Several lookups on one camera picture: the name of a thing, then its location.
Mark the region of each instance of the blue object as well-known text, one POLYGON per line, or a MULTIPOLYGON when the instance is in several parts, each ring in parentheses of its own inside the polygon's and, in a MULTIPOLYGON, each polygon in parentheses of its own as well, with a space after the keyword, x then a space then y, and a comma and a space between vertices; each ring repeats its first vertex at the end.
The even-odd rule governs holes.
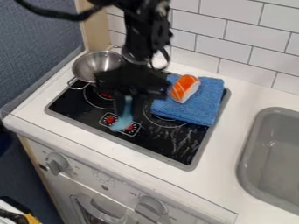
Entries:
POLYGON ((122 116, 119 116, 117 118, 116 123, 111 126, 112 131, 120 131, 126 129, 132 122, 133 122, 133 116, 132 116, 132 96, 126 95, 126 105, 123 110, 122 116))
MULTIPOLYGON (((171 74, 167 80, 174 84, 178 75, 171 74)), ((224 81, 201 77, 201 86, 185 103, 179 103, 169 97, 166 101, 154 100, 151 113, 158 116, 170 117, 188 123, 212 126, 219 111, 221 97, 224 91, 224 81)))

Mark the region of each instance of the floor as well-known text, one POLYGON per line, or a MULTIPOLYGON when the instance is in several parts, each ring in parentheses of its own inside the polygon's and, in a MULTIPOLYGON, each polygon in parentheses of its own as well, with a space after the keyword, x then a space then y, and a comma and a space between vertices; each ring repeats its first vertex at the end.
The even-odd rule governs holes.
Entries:
POLYGON ((8 138, 0 137, 0 196, 25 205, 43 224, 63 224, 21 143, 11 136, 12 144, 6 151, 3 146, 8 138))

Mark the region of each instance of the toy stove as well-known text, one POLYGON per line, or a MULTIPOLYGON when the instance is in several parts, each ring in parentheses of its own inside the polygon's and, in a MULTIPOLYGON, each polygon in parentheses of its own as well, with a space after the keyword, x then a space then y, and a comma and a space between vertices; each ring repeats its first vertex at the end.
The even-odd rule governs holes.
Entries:
MULTIPOLYGON (((74 85, 85 84, 77 81, 74 85)), ((226 104, 226 92, 223 94, 221 108, 226 104)), ((135 103, 134 121, 119 132, 110 129, 118 119, 113 96, 99 92, 93 86, 82 91, 68 88, 48 106, 46 112, 178 168, 193 169, 212 134, 212 127, 153 115, 150 113, 151 103, 135 103)))

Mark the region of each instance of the metal pot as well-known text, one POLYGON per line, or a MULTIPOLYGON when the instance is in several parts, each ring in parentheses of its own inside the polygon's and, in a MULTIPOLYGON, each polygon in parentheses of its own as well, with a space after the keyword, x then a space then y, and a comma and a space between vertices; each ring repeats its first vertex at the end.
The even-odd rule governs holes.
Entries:
POLYGON ((73 63, 73 77, 67 82, 71 89, 82 90, 89 85, 95 85, 96 74, 100 72, 111 71, 119 68, 122 64, 122 56, 117 52, 102 51, 90 52, 73 63), (87 84, 84 87, 73 87, 74 82, 84 81, 87 84))

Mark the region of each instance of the black stovetop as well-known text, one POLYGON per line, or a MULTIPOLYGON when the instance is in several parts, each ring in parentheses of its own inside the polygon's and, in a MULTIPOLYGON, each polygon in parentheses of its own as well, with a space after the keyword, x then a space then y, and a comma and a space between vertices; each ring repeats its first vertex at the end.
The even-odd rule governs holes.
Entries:
POLYGON ((92 86, 83 91, 67 89, 49 109, 184 165, 190 165, 198 150, 203 150, 199 146, 209 127, 153 115, 150 113, 152 101, 136 103, 133 124, 124 131, 113 132, 109 126, 117 116, 110 97, 92 86))

